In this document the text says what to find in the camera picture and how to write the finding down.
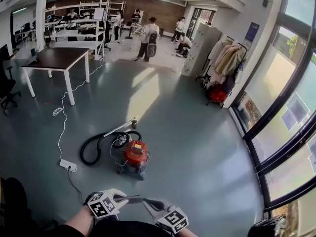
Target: extension cord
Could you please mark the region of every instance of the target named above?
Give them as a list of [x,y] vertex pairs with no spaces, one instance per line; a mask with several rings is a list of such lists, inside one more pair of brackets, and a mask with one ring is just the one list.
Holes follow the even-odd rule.
[[[106,66],[108,63],[109,63],[109,62],[106,62],[105,64],[103,64],[103,65],[101,65],[100,67],[96,68],[92,73],[89,74],[89,76],[92,75],[94,72],[96,72],[96,71],[97,71],[99,68],[101,68],[102,66]],[[72,91],[75,91],[75,90],[77,90],[79,87],[83,86],[85,82],[87,82],[87,80],[85,80],[81,85],[77,86],[77,87],[76,87],[75,89],[73,89]],[[65,92],[64,96],[61,98],[61,103],[62,103],[62,106],[63,106],[63,107],[62,107],[62,108],[59,107],[59,108],[57,108],[57,109],[53,112],[53,115],[56,116],[56,115],[58,115],[58,114],[62,111],[63,114],[64,114],[64,116],[66,117],[66,118],[65,118],[65,121],[64,121],[64,129],[63,129],[62,133],[60,134],[59,140],[58,140],[58,148],[59,148],[59,151],[60,151],[60,163],[59,163],[59,165],[60,165],[61,167],[65,168],[65,169],[67,169],[68,171],[76,172],[76,171],[77,171],[77,165],[76,165],[75,163],[72,163],[72,162],[70,162],[70,161],[66,161],[66,160],[62,159],[62,157],[61,157],[61,156],[62,156],[62,150],[61,150],[61,148],[60,148],[60,146],[59,146],[61,137],[63,136],[63,134],[64,134],[64,132],[65,132],[65,129],[66,129],[66,121],[67,121],[67,118],[68,118],[68,116],[67,116],[67,115],[65,114],[65,112],[64,112],[64,101],[63,101],[64,98],[65,98],[65,96],[66,96],[66,94],[68,94],[67,91]]]

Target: red bag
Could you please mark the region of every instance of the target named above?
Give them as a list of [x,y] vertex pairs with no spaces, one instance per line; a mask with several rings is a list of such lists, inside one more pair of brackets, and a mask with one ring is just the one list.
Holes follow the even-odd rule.
[[220,103],[225,100],[226,95],[227,93],[223,91],[223,86],[221,84],[215,85],[206,92],[206,96],[209,100]]

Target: vacuum hose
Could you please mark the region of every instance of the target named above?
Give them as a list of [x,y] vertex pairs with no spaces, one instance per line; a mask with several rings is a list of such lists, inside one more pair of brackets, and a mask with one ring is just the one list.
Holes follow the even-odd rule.
[[[107,132],[105,133],[100,133],[100,134],[97,134],[93,137],[91,137],[90,139],[86,140],[86,142],[82,145],[81,149],[80,149],[80,158],[82,160],[82,162],[86,165],[89,165],[89,166],[92,166],[94,164],[96,164],[99,160],[100,160],[100,157],[101,157],[101,142],[103,139],[105,139],[106,137],[104,137],[104,135],[107,134]],[[138,140],[141,141],[142,140],[142,136],[139,132],[137,131],[128,131],[128,132],[113,132],[111,133],[110,135],[116,135],[116,138],[113,140],[117,140],[117,138],[120,136],[120,135],[124,135],[126,137],[126,140],[122,143],[122,144],[119,144],[119,145],[114,145],[113,144],[113,147],[114,148],[122,148],[124,147],[125,145],[127,145],[129,143],[129,138],[130,138],[130,134],[136,134],[138,135]],[[84,149],[86,148],[86,146],[93,140],[96,140],[98,139],[98,143],[97,143],[97,158],[94,160],[94,161],[87,161],[84,156],[83,156],[83,152],[84,152]]]

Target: tree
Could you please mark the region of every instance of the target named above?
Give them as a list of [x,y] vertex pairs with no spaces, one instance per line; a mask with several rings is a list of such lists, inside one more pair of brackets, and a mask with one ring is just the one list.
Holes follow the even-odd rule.
[[295,46],[296,46],[296,43],[297,43],[297,39],[298,39],[298,36],[296,35],[296,36],[294,36],[293,38],[291,38],[291,39],[289,39],[287,42],[286,42],[286,44],[288,45],[288,46],[290,46],[290,59],[291,59],[291,57],[293,56],[293,54],[294,54],[294,51],[295,51]]
[[316,56],[314,54],[312,56],[312,62],[316,65]]

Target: chair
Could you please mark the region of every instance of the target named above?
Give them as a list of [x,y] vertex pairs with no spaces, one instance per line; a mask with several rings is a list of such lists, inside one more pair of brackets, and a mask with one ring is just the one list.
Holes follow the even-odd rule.
[[12,66],[8,67],[7,70],[9,70],[10,78],[6,76],[4,70],[3,70],[3,64],[0,62],[0,105],[3,108],[3,114],[7,116],[5,110],[9,102],[14,104],[14,107],[18,107],[17,103],[13,100],[13,98],[16,95],[21,96],[21,92],[15,92],[11,93],[11,90],[13,89],[15,85],[15,80],[12,78],[11,73]]
[[111,42],[112,35],[110,35],[111,24],[107,21],[105,26],[105,35],[104,35],[104,48],[109,49],[111,48],[106,45],[106,43]]

